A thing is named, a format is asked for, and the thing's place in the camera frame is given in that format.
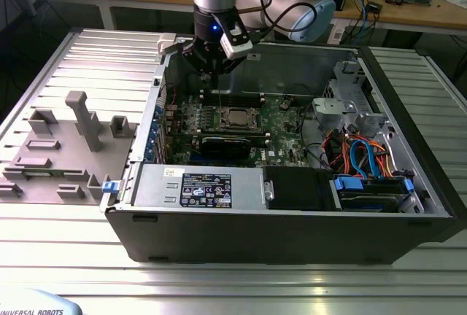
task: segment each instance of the metal frame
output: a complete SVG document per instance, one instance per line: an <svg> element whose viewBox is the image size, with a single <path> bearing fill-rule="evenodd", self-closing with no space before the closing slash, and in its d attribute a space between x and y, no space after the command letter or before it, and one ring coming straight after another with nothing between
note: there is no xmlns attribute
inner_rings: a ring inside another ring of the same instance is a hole
<svg viewBox="0 0 467 315"><path fill-rule="evenodd" d="M467 231L391 266L139 264L96 206L3 203L0 247L5 287L54 292L88 315L439 315L467 306Z"/></svg>
<svg viewBox="0 0 467 315"><path fill-rule="evenodd" d="M18 118L19 114L28 109L31 102L39 95L43 85L48 82L55 69L62 61L64 55L68 52L73 41L79 36L77 33L68 33L57 50L52 54L48 62L44 65L34 81L29 86L28 90L21 96L3 123L0 124L0 139L7 132L8 128Z"/></svg>

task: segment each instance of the metal slotted table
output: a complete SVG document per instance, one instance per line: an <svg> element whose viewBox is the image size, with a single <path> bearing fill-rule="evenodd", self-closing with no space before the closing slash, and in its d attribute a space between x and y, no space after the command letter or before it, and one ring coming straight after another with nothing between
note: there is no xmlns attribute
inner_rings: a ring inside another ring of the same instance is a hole
<svg viewBox="0 0 467 315"><path fill-rule="evenodd" d="M86 91L99 119L141 121L158 73L159 34L72 33L0 126L0 167L47 105L60 120L68 90ZM429 58L373 49L458 192L466 197L466 101ZM467 233L423 244L393 265L141 264L97 206L0 205L0 283L39 288L84 314L461 314L467 306Z"/></svg>

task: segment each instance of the sticker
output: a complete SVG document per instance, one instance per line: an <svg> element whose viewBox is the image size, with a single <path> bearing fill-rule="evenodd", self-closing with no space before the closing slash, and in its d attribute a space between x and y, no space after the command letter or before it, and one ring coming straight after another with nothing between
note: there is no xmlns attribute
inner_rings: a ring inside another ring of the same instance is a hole
<svg viewBox="0 0 467 315"><path fill-rule="evenodd" d="M185 169L183 168L165 168L163 170L164 176L171 176L172 178L181 178Z"/></svg>
<svg viewBox="0 0 467 315"><path fill-rule="evenodd" d="M261 60L261 54L248 54L247 55L247 60L249 60L249 61L260 61Z"/></svg>
<svg viewBox="0 0 467 315"><path fill-rule="evenodd" d="M230 174L182 174L180 205L197 208L232 208Z"/></svg>

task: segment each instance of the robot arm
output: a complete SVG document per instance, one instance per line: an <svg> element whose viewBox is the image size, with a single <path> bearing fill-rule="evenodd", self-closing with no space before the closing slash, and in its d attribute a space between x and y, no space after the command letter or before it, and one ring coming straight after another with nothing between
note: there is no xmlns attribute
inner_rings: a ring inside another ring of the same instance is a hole
<svg viewBox="0 0 467 315"><path fill-rule="evenodd" d="M194 0L194 4L195 38L183 56L199 74L212 79L243 61L262 37L255 36L258 30L274 29L292 40L310 42L324 31L335 10L332 0Z"/></svg>

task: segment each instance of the metal bracket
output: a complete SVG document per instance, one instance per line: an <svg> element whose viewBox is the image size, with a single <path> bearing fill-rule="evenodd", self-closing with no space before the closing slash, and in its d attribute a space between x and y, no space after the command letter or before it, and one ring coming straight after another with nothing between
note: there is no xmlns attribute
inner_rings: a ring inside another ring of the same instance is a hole
<svg viewBox="0 0 467 315"><path fill-rule="evenodd" d="M273 201L274 200L274 185L272 181L264 182L264 198L266 201Z"/></svg>
<svg viewBox="0 0 467 315"><path fill-rule="evenodd" d="M166 49L176 44L177 35L175 33L162 33L158 40L158 53L166 54Z"/></svg>

